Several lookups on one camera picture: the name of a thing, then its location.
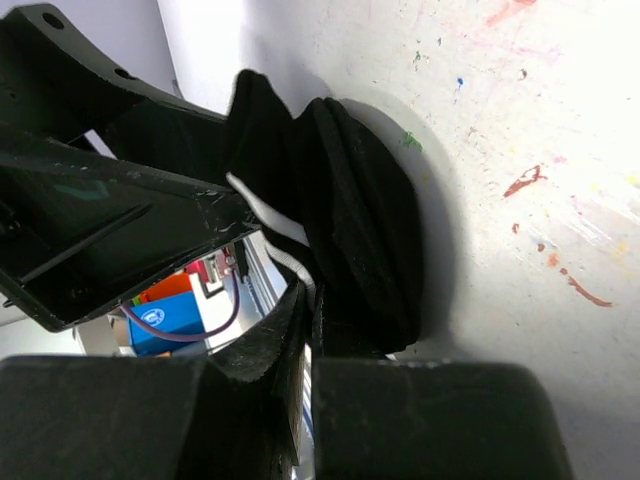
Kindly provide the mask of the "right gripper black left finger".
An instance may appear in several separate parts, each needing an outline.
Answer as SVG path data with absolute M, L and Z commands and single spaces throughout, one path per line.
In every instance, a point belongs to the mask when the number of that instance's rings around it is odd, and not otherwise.
M 5 479 L 287 479 L 298 461 L 306 292 L 212 355 L 14 356 Z

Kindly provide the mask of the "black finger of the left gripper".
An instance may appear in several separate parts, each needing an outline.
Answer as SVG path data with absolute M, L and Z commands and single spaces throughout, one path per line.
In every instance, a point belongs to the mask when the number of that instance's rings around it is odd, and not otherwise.
M 172 173 L 221 173 L 224 118 L 131 75 L 51 4 L 13 8 L 3 26 L 37 77 L 117 158 Z
M 47 330 L 99 317 L 257 227 L 228 188 L 1 129 L 1 291 Z

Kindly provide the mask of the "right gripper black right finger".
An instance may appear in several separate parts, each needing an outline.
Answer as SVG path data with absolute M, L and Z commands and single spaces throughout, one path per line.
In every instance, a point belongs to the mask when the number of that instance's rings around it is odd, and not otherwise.
M 356 329 L 362 313 L 329 290 L 312 334 L 319 479 L 569 479 L 546 391 L 519 365 L 393 361 Z

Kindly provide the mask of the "black ankle sock white cuff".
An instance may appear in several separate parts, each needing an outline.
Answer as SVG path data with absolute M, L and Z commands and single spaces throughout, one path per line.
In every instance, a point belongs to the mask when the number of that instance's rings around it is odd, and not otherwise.
M 268 78 L 241 71 L 225 124 L 228 184 L 261 224 L 269 257 L 309 308 L 383 353 L 421 332 L 422 227 L 415 189 L 387 147 L 332 98 L 293 116 Z

